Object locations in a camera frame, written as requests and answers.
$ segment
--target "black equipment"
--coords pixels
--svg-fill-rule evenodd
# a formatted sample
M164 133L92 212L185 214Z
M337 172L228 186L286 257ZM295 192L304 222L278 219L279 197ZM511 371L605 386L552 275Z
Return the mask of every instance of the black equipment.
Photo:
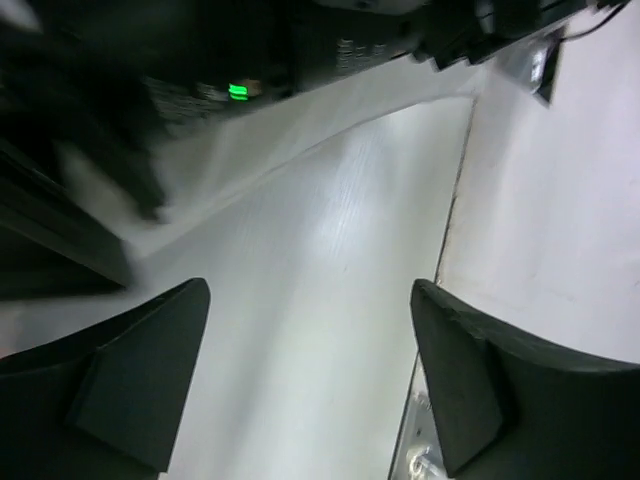
M42 32L0 28L3 93L155 218L149 142L392 59L480 63L588 0L25 0ZM628 0L597 2L622 7Z
M2 478L155 480L166 472L208 311L207 284L193 279L0 360Z
M637 477L640 365L542 340L432 282L411 307L450 477Z

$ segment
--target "black cable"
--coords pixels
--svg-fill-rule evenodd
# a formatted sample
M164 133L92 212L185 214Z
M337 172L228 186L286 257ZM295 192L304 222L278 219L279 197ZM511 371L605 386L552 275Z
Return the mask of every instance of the black cable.
M625 7L627 5L629 5L629 3L631 2L627 2L623 5L618 5L617 7L615 7L613 9L613 11L607 16L607 18L605 18L604 20L602 20L599 24L597 24L595 27L590 28L589 30L585 30L584 32L580 32L580 33L576 33L573 35L568 35L566 37L563 37L560 39L560 42L572 42L573 40L578 40L580 38L584 38L587 35L591 35L592 33L596 32L597 30L600 30L602 27L604 27L607 23L609 23L611 20L613 20L614 18L616 18L620 12L622 12L622 10L625 9Z

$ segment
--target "wall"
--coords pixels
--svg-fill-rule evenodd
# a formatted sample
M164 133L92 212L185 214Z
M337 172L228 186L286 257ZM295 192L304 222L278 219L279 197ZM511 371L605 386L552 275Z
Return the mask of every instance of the wall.
M582 16L580 30L596 19ZM640 362L640 3L567 45L553 107L492 76L440 269L469 303Z

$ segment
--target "white floor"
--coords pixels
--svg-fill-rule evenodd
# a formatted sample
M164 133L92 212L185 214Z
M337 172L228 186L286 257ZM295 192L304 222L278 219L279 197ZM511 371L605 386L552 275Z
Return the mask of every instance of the white floor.
M410 289L435 275L472 105L420 104L320 143L140 258L138 291L24 306L5 348L204 277L211 312L168 478L385 479L416 354Z
M574 29L593 25L583 16ZM640 3L567 45L545 110L493 77L441 284L558 343L640 362Z

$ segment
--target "black plastic part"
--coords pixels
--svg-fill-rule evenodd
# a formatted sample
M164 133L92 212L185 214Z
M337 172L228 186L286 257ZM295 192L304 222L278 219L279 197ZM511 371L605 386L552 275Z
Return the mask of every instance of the black plastic part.
M562 28L554 35L555 38L563 36L566 29ZM547 54L547 61L544 66L544 73L542 75L542 84L536 92L536 95L546 104L550 105L553 100L553 94L555 92L556 80L560 68L560 59L562 58L562 51L564 45L562 42L558 42L553 45L550 52Z
M449 476L637 477L640 366L547 342L425 280L411 307Z
M48 148L39 140L35 149ZM71 202L46 170L12 137L0 138L0 300L130 286L133 274L120 240Z
M426 0L314 0L325 7L358 10L378 15L404 15L422 7Z
M209 307L202 279L0 360L6 480L155 480L166 472Z

